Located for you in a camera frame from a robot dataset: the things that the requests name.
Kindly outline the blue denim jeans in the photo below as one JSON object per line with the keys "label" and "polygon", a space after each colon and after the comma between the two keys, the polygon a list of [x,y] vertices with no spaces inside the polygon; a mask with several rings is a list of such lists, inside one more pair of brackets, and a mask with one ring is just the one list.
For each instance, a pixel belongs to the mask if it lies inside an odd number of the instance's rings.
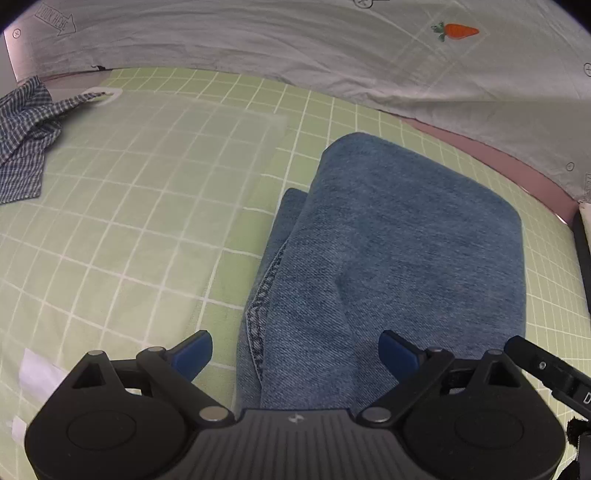
{"label": "blue denim jeans", "polygon": [[464,359],[526,329],[522,224],[480,183],[366,133],[281,199],[245,305],[238,409],[359,412],[396,385],[391,330]]}

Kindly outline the green grid bed sheet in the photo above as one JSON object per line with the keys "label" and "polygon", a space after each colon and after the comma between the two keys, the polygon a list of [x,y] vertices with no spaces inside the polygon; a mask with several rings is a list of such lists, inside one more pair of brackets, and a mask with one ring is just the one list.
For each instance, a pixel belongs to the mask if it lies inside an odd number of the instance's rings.
{"label": "green grid bed sheet", "polygon": [[213,338],[197,385],[235,405],[235,348],[283,192],[367,132],[470,177],[523,225],[527,336],[582,371],[590,315],[571,229],[488,165],[408,122],[262,78],[118,70],[46,157],[41,195],[1,209],[1,475],[29,479],[23,436],[88,351],[113,359]]}

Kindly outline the pink headboard panel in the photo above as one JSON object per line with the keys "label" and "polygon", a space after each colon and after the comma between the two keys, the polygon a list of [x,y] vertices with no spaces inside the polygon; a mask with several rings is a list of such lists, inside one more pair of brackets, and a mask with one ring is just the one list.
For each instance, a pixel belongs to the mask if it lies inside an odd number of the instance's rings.
{"label": "pink headboard panel", "polygon": [[511,155],[465,136],[434,127],[415,119],[402,117],[402,120],[415,129],[456,147],[494,169],[522,187],[567,225],[572,225],[575,214],[579,211],[578,202],[569,196],[558,184],[536,169]]}

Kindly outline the translucent plastic storage bag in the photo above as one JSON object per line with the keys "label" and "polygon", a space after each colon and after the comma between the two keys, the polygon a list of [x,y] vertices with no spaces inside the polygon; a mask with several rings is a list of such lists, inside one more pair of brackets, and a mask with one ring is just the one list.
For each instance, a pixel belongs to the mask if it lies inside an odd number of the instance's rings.
{"label": "translucent plastic storage bag", "polygon": [[280,190],[270,172],[280,114],[131,91],[69,113],[47,150],[38,198],[1,210],[6,258],[37,250],[104,266],[172,260],[189,248],[256,256]]}

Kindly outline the blue plaid shirt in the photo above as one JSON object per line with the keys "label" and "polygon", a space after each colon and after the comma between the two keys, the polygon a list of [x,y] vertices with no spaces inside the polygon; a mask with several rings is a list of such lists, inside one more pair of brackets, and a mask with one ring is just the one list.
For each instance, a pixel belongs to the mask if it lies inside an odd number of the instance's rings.
{"label": "blue plaid shirt", "polygon": [[46,151],[62,132],[63,118],[106,97],[104,91],[55,101],[36,76],[1,98],[1,203],[36,199]]}

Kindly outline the grey carrot print sheet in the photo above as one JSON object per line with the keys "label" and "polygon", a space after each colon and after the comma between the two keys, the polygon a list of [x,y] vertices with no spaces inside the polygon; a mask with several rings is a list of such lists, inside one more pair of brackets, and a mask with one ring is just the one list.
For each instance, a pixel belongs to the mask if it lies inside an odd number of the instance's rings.
{"label": "grey carrot print sheet", "polygon": [[417,119],[590,195],[590,34],[554,1],[38,1],[15,75],[186,67]]}

